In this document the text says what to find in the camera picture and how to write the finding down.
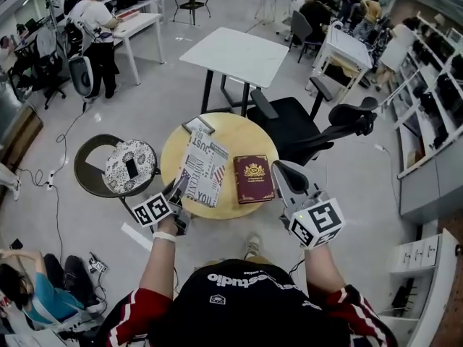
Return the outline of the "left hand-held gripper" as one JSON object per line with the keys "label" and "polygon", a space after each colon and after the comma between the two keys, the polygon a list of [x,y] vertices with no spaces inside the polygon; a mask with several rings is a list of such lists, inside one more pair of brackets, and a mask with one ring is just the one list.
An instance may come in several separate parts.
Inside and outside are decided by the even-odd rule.
{"label": "left hand-held gripper", "polygon": [[136,221],[142,227],[158,225],[163,219],[172,216],[177,226],[179,236],[187,233],[190,217],[183,209],[182,197],[189,182],[187,176],[182,176],[176,182],[172,180],[164,189],[143,203],[132,208]]}

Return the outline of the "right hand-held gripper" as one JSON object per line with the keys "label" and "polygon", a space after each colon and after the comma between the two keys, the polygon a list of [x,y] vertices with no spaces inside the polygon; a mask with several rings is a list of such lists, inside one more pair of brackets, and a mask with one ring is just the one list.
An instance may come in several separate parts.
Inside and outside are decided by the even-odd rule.
{"label": "right hand-held gripper", "polygon": [[293,162],[276,160],[271,172],[278,197],[284,204],[280,220],[304,249],[314,249],[333,240],[345,226],[336,198],[326,191],[310,189],[306,170]]}

